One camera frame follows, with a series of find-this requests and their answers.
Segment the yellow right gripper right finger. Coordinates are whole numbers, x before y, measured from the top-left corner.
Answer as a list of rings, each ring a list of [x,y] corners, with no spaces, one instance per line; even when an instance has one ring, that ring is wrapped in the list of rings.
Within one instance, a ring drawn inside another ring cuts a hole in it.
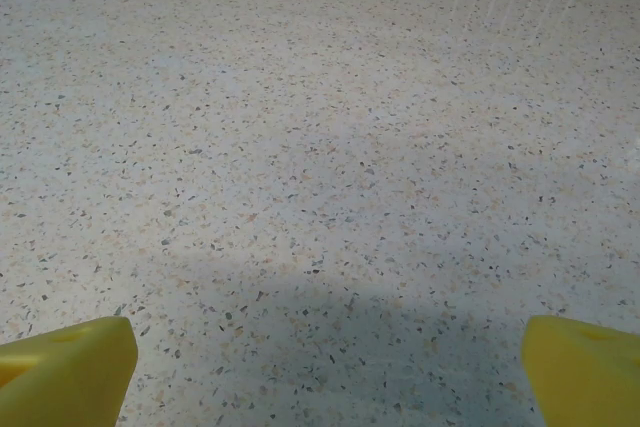
[[[639,336],[576,320],[534,316],[522,363],[547,426],[637,426]]]

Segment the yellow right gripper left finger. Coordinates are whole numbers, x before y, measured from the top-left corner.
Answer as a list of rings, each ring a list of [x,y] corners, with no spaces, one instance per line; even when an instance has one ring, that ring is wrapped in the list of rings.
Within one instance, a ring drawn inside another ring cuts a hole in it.
[[[1,346],[1,424],[114,426],[138,360],[129,319],[103,317]]]

